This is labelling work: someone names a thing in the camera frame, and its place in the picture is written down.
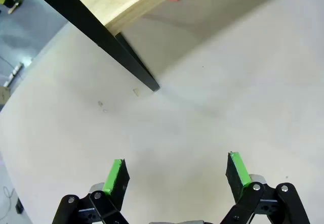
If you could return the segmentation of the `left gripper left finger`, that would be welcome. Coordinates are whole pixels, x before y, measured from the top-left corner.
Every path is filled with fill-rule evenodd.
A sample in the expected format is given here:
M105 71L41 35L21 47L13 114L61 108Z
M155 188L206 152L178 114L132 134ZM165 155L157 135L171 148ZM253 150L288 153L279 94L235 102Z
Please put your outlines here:
M125 160L115 159L104 183L93 185L83 198L61 199L52 223L127 223L121 209L129 180Z

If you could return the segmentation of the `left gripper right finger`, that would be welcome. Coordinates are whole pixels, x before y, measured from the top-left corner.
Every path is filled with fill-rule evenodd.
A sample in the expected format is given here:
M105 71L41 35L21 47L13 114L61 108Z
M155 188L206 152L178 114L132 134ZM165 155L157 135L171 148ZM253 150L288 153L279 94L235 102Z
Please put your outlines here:
M263 176L248 174L238 152L229 152L226 177L235 204L221 223L251 223L265 215L270 223L310 223L295 186L280 183L270 187Z

